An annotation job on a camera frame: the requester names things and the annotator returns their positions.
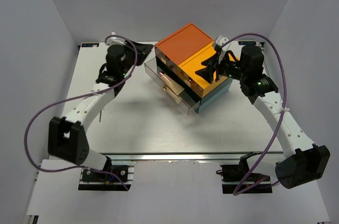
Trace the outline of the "peach tube rose cap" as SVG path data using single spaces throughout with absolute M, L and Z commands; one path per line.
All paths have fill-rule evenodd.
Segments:
M 166 84 L 166 85 L 170 85 L 172 83 L 172 79 L 163 71 L 159 72 L 160 78 L 161 80 Z

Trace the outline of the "clear wide drawer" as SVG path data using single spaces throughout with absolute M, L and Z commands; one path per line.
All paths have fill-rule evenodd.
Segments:
M 196 102 L 191 99 L 185 91 L 176 95 L 170 88 L 170 85 L 166 85 L 160 78 L 160 68 L 156 64 L 156 58 L 151 59 L 145 63 L 146 73 L 160 86 L 160 88 L 186 113 L 190 114 L 195 112 L 195 109 L 199 106 L 200 101 Z

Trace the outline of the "beige tube gold cap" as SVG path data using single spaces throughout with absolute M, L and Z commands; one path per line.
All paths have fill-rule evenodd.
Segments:
M 184 88 L 174 80 L 170 80 L 170 88 L 176 94 L 179 95 L 184 91 Z

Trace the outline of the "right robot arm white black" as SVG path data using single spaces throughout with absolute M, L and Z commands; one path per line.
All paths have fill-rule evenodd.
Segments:
M 240 59 L 225 47 L 213 45 L 215 54 L 202 62 L 196 74 L 208 83 L 221 76 L 238 80 L 240 89 L 273 130 L 285 159 L 275 165 L 275 175 L 286 189 L 315 181 L 323 176 L 330 152 L 318 146 L 298 125 L 285 106 L 278 87 L 264 74 L 264 55 L 256 45 L 243 46 Z

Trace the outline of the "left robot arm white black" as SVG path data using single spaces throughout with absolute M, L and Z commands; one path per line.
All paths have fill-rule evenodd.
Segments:
M 113 41 L 107 49 L 105 63 L 91 94 L 62 118 L 54 117 L 49 122 L 48 153 L 77 166 L 94 169 L 100 181 L 107 181 L 112 175 L 109 157 L 91 150 L 86 132 L 102 109 L 122 90 L 127 73 L 134 66 L 144 63 L 152 44 L 137 42 L 118 43 Z

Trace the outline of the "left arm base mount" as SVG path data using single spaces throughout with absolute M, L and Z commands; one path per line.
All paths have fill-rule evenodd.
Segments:
M 115 163 L 109 174 L 96 173 L 82 169 L 78 190 L 79 191 L 128 191 L 132 185 L 135 166 L 134 164 Z

